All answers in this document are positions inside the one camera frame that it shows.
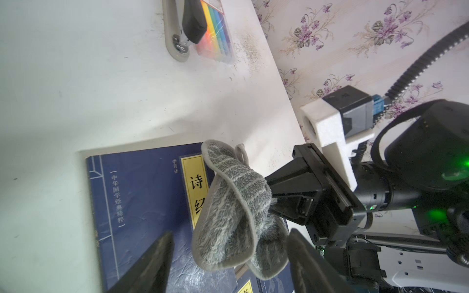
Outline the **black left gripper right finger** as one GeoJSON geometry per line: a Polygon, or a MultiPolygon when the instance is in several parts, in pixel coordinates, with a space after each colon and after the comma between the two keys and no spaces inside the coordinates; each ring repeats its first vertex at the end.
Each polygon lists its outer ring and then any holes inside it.
{"type": "Polygon", "coordinates": [[[287,237],[287,254],[296,293],[354,291],[297,229],[287,237]]]}

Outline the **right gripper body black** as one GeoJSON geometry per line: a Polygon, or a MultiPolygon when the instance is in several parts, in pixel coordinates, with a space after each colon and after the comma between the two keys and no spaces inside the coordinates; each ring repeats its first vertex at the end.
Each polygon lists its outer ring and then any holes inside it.
{"type": "Polygon", "coordinates": [[[330,162],[313,144],[296,145],[293,157],[302,158],[317,183],[307,183],[312,191],[310,214],[305,227],[315,245],[346,245],[366,217],[364,205],[355,196],[330,162]]]}

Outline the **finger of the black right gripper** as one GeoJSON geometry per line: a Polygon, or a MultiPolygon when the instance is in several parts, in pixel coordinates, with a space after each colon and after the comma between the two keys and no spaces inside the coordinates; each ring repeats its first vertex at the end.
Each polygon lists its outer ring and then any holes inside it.
{"type": "Polygon", "coordinates": [[[302,157],[297,157],[266,177],[273,196],[312,196],[321,183],[302,157]]]}
{"type": "Polygon", "coordinates": [[[307,225],[314,213],[315,201],[312,197],[276,197],[269,212],[299,225],[307,225]]]}

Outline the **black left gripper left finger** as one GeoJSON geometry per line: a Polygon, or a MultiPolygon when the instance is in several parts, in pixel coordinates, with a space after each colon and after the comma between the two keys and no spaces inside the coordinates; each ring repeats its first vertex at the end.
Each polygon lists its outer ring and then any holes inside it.
{"type": "Polygon", "coordinates": [[[175,243],[164,232],[108,291],[110,293],[164,293],[169,280],[175,243]]]}

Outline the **grey striped cleaning cloth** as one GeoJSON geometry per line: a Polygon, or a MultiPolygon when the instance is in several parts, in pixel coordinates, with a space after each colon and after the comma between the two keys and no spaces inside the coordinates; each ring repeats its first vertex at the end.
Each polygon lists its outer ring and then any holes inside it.
{"type": "Polygon", "coordinates": [[[276,277],[288,264],[285,221],[272,213],[276,203],[265,177],[249,166],[244,145],[218,140],[201,146],[215,173],[192,236],[192,255],[203,270],[247,265],[261,280],[276,277]]]}

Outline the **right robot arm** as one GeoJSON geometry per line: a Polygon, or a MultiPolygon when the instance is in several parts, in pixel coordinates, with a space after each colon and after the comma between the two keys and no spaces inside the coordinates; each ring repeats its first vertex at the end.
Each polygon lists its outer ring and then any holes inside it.
{"type": "Polygon", "coordinates": [[[402,113],[393,126],[412,121],[384,154],[357,166],[351,190],[312,144],[297,145],[293,160],[267,177],[271,212],[307,227],[313,243],[338,248],[335,269],[352,280],[384,283],[377,247],[352,245],[359,222],[375,211],[412,208],[428,221],[452,261],[469,264],[469,107],[435,100],[402,113]]]}

